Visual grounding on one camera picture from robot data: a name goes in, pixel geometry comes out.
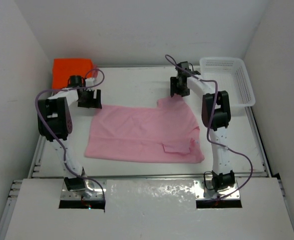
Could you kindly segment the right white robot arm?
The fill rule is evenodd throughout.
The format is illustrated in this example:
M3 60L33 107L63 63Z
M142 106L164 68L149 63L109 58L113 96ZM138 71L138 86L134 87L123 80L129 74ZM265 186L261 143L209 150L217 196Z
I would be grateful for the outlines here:
M235 184L227 147L227 128L231 120L229 95L218 90L215 80L204 80L200 73L192 71L189 63L170 61L177 70L177 76L170 79L171 95L186 97L193 91L202 99L201 119L207 128L206 137L211 143L213 166L211 191L218 192Z

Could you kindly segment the light pink t-shirt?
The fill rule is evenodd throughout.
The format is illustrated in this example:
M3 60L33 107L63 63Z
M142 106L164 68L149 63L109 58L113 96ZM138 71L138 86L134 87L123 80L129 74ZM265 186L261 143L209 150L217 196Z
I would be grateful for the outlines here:
M92 118L85 157L135 163L197 164L200 127L184 99L160 98L157 107L104 105Z

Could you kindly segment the pink red t-shirt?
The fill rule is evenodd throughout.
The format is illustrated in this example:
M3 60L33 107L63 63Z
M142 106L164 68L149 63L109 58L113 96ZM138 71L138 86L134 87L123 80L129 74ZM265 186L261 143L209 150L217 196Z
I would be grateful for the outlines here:
M92 73L91 73L91 77L96 78L99 74L99 72L97 71L99 67L96 64L92 65Z

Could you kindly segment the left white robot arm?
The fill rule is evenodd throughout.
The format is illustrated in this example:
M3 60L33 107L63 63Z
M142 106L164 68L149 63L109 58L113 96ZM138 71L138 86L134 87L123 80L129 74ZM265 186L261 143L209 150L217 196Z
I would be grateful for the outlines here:
M72 75L66 87L44 90L35 99L39 133L52 144L58 155L67 190L82 195L91 196L95 185L101 187L101 184L89 178L84 167L73 156L70 143L73 123L69 106L77 103L81 108L101 109L101 90L94 90L100 84L95 77Z

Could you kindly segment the orange t-shirt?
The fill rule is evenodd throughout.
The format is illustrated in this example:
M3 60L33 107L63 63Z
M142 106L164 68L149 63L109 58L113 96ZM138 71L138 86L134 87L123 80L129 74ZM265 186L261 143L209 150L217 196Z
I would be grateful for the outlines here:
M62 89L68 85L70 76L84 77L94 68L93 62L88 58L56 58L53 61L53 89Z

